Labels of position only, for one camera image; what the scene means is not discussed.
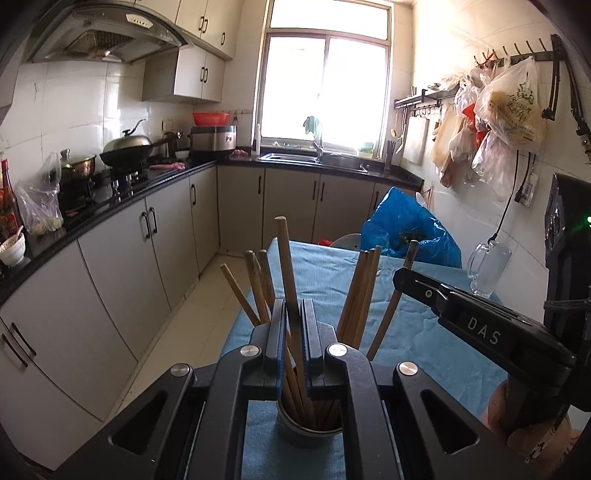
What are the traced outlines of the person's right hand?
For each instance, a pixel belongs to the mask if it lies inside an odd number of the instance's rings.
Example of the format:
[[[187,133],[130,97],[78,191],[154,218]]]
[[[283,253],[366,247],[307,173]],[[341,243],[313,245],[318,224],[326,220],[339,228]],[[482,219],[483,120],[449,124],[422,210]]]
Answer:
[[[553,422],[511,430],[506,422],[507,381],[497,386],[489,399],[481,420],[483,424],[518,456],[527,458],[544,435],[552,431],[552,437],[542,453],[532,462],[532,468],[540,477],[547,478],[564,462],[581,436],[581,431],[572,428],[566,416],[557,429]]]

